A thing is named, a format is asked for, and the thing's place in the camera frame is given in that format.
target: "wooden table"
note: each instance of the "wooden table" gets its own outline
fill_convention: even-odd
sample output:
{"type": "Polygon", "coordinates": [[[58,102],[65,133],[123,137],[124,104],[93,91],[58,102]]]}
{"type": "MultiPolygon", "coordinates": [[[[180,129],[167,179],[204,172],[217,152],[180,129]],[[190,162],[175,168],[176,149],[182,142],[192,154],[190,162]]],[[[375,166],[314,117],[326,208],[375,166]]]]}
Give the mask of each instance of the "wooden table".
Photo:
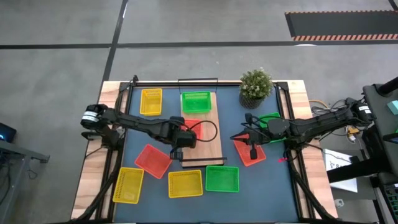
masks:
{"type": "MultiPolygon", "coordinates": [[[[308,96],[307,91],[305,90],[304,81],[284,80],[278,82],[287,82],[289,85],[290,98],[295,118],[311,118],[312,113],[310,109],[310,103],[308,102],[308,96]]],[[[119,86],[120,82],[104,82],[98,103],[106,104],[108,107],[113,108],[114,102],[118,95],[119,86]]],[[[124,111],[124,108],[126,106],[125,96],[123,97],[121,111],[124,111]]],[[[285,97],[282,96],[282,106],[284,108],[285,115],[287,116],[289,112],[287,111],[287,105],[284,99],[285,97]]],[[[319,145],[318,141],[313,141],[311,143],[314,145],[319,145]]],[[[99,148],[100,145],[100,140],[90,141],[86,153],[88,154],[94,151],[95,149],[99,148]]],[[[71,218],[79,217],[86,210],[87,206],[93,201],[94,197],[99,192],[104,171],[105,159],[106,149],[102,149],[92,154],[84,161],[71,218]]],[[[326,174],[325,165],[323,163],[323,156],[321,151],[313,147],[306,147],[303,150],[303,159],[311,191],[314,193],[319,202],[324,206],[324,208],[331,215],[337,217],[337,211],[335,208],[335,203],[333,201],[333,196],[331,194],[331,188],[329,185],[328,176],[326,174]]],[[[303,216],[309,217],[305,196],[300,187],[298,188],[300,194],[300,203],[303,209],[303,216]]],[[[109,190],[106,194],[106,198],[104,201],[104,217],[108,212],[108,202],[110,194],[111,192],[109,190]]]]}

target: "red basket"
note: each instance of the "red basket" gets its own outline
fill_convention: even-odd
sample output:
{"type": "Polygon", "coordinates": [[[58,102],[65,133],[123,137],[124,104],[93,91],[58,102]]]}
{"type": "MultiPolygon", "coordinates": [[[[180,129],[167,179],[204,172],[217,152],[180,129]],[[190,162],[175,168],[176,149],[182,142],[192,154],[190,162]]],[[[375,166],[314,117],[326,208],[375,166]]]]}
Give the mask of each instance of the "red basket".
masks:
{"type": "MultiPolygon", "coordinates": [[[[248,138],[248,137],[249,137],[249,135],[245,134],[245,135],[239,136],[238,138],[248,138]]],[[[261,162],[261,161],[267,159],[261,146],[257,146],[257,145],[255,146],[256,151],[257,151],[257,159],[250,159],[251,146],[248,146],[246,143],[241,142],[241,141],[234,141],[234,145],[235,145],[236,150],[238,151],[238,154],[241,156],[244,166],[251,166],[253,164],[256,164],[258,162],[261,162]]]]}
{"type": "MultiPolygon", "coordinates": [[[[201,120],[199,120],[199,119],[185,119],[185,124],[186,124],[188,127],[191,128],[193,125],[199,123],[200,121],[201,121],[201,120]]],[[[182,129],[182,130],[186,130],[187,127],[181,126],[181,129],[182,129]]],[[[192,131],[193,131],[194,133],[197,134],[197,139],[201,139],[201,123],[198,124],[198,125],[196,125],[195,127],[193,127],[193,128],[192,128],[192,131]]]]}
{"type": "Polygon", "coordinates": [[[172,163],[172,160],[166,153],[148,144],[138,155],[135,163],[150,175],[161,179],[172,163]]]}

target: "yellow basket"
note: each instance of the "yellow basket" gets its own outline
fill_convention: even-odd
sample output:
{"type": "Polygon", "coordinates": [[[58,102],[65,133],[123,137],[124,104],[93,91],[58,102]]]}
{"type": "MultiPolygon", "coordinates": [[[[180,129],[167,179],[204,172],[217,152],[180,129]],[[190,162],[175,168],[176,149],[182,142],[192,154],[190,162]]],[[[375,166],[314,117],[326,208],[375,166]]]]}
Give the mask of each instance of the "yellow basket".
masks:
{"type": "Polygon", "coordinates": [[[141,193],[144,170],[122,167],[113,194],[113,202],[137,204],[141,193]]]}
{"type": "Polygon", "coordinates": [[[141,91],[139,113],[145,116],[157,116],[162,113],[162,89],[146,89],[141,91]]]}
{"type": "Polygon", "coordinates": [[[201,171],[169,172],[169,198],[203,195],[201,171]]]}

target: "concrete floor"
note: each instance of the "concrete floor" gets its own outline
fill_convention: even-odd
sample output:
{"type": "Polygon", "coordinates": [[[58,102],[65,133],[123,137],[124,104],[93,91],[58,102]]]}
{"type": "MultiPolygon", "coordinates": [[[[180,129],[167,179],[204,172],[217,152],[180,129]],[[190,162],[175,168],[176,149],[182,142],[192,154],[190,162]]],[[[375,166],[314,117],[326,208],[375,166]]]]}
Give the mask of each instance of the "concrete floor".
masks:
{"type": "MultiPolygon", "coordinates": [[[[0,45],[110,43],[121,2],[2,0],[0,45]]],[[[391,6],[387,0],[131,0],[119,43],[291,40],[284,12],[365,9],[391,6]]],[[[48,164],[32,163],[39,177],[26,180],[11,223],[69,219],[87,144],[80,119],[98,98],[108,52],[0,50],[0,122],[18,130],[18,145],[51,154],[48,164]]],[[[396,58],[396,45],[118,49],[110,80],[134,74],[141,80],[232,80],[264,67],[275,80],[304,80],[309,98],[333,103],[396,77],[396,58]]],[[[322,146],[358,147],[336,136],[322,146]]],[[[349,221],[376,221],[369,203],[350,202],[338,213],[349,221]]]]}

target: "potted plant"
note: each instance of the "potted plant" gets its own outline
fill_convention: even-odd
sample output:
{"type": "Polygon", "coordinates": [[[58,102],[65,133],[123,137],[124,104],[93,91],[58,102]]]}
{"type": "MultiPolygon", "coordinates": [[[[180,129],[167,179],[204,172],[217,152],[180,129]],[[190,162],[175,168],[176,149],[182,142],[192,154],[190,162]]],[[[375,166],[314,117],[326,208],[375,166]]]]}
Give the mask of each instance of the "potted plant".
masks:
{"type": "Polygon", "coordinates": [[[239,102],[247,109],[260,106],[261,102],[271,94],[274,87],[271,76],[263,68],[244,73],[241,81],[239,102]]]}

